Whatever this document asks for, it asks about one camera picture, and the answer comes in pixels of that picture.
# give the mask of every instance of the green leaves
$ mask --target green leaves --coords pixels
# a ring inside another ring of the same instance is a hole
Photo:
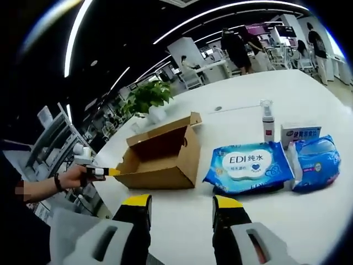
[[[164,101],[169,103],[170,98],[172,94],[168,83],[152,81],[131,92],[122,109],[124,113],[140,116],[139,113],[148,114],[150,106],[163,106]]]

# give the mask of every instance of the edi wet wipes package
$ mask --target edi wet wipes package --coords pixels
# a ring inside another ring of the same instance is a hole
[[[224,193],[237,194],[293,178],[281,143],[263,142],[214,149],[204,181]]]

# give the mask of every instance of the wristband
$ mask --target wristband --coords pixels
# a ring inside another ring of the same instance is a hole
[[[62,188],[61,184],[60,184],[60,180],[59,180],[59,174],[58,173],[55,173],[54,174],[54,182],[55,182],[55,186],[56,186],[56,189],[58,190],[58,192],[63,192],[64,189]]]

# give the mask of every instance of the spray bottle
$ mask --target spray bottle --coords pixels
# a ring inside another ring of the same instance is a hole
[[[261,100],[260,105],[263,109],[264,140],[273,142],[275,141],[275,118],[272,112],[272,101]]]

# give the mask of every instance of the wet wipes package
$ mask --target wet wipes package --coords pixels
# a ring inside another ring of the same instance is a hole
[[[204,181],[224,193],[237,194],[293,178],[281,143],[263,142],[214,149]]]
[[[310,192],[332,184],[339,175],[340,155],[330,135],[291,142],[288,159],[295,174],[294,192]]]

